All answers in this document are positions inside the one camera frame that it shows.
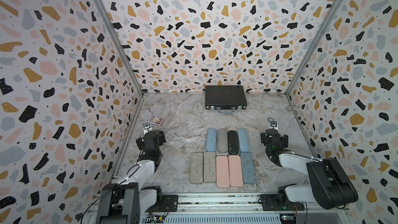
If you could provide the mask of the blue case with pink glasses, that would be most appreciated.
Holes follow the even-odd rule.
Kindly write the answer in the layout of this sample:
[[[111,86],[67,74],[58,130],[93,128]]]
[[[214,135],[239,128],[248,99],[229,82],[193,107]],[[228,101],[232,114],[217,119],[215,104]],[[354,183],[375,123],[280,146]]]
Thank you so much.
[[[250,141],[246,129],[238,129],[238,142],[240,152],[250,152]]]

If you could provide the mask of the black case beige lining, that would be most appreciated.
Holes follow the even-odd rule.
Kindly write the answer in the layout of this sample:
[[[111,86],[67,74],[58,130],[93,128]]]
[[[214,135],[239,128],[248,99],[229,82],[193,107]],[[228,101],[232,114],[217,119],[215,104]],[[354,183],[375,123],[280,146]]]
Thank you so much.
[[[239,141],[236,131],[228,131],[228,154],[237,155],[239,153]]]

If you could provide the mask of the beige case with brown glasses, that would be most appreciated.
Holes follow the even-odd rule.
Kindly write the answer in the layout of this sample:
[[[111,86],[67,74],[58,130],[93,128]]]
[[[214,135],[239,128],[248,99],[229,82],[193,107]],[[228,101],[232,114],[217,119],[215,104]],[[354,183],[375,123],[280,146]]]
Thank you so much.
[[[217,149],[220,153],[228,152],[228,132],[226,129],[219,129],[217,132]]]

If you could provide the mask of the grey case mint lining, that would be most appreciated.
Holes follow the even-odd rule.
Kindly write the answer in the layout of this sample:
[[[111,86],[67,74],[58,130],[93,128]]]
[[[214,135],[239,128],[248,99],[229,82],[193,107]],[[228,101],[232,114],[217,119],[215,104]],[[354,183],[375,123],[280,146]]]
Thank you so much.
[[[255,184],[256,183],[256,175],[255,175],[255,166],[254,166],[254,160],[252,157],[252,153],[241,152],[240,158],[241,158],[243,182],[245,184]]]

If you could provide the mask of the mint green glasses case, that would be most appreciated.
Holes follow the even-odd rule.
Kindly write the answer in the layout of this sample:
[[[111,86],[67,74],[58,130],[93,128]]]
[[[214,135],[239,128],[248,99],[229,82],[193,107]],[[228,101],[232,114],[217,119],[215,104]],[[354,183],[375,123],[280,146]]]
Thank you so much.
[[[204,152],[203,182],[216,182],[216,153]]]

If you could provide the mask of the pink glasses case grey lining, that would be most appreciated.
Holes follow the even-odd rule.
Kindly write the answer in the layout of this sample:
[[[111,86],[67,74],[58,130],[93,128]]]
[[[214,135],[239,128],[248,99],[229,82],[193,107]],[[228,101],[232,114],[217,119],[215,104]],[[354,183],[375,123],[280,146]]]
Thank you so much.
[[[219,188],[230,186],[229,159],[227,156],[216,157],[216,185]]]

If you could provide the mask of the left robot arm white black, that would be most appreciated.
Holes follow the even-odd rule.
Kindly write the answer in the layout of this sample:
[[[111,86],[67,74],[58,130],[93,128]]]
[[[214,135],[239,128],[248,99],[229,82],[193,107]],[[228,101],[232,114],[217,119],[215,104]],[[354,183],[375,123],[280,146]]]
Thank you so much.
[[[139,224],[146,210],[162,201],[159,186],[144,187],[144,184],[160,165],[160,147],[166,142],[165,135],[148,122],[143,124],[143,131],[144,136],[136,139],[140,150],[137,163],[126,176],[104,186],[101,192],[97,224]]]

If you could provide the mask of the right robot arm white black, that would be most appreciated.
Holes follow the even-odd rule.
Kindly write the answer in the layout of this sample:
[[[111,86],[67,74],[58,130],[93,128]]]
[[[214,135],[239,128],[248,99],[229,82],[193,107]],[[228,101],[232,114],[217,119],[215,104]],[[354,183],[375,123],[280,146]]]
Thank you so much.
[[[269,160],[279,167],[298,171],[309,180],[306,185],[280,186],[274,200],[278,208],[317,203],[324,209],[341,209],[359,200],[357,190],[336,158],[319,159],[289,150],[289,137],[279,133],[277,121],[273,118],[268,121],[270,128],[261,133],[261,143]]]

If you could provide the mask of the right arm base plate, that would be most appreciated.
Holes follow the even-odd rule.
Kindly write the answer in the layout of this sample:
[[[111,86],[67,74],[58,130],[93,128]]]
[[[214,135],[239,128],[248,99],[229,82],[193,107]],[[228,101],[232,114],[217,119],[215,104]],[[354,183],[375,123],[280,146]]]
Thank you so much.
[[[282,194],[262,194],[258,201],[262,205],[263,211],[304,211],[303,203],[291,202]]]

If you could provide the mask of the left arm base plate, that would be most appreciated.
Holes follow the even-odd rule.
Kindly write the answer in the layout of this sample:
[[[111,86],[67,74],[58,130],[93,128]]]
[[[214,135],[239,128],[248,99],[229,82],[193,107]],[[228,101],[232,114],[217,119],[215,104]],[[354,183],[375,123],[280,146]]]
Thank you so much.
[[[149,207],[146,212],[177,212],[178,195],[164,195],[162,200]]]

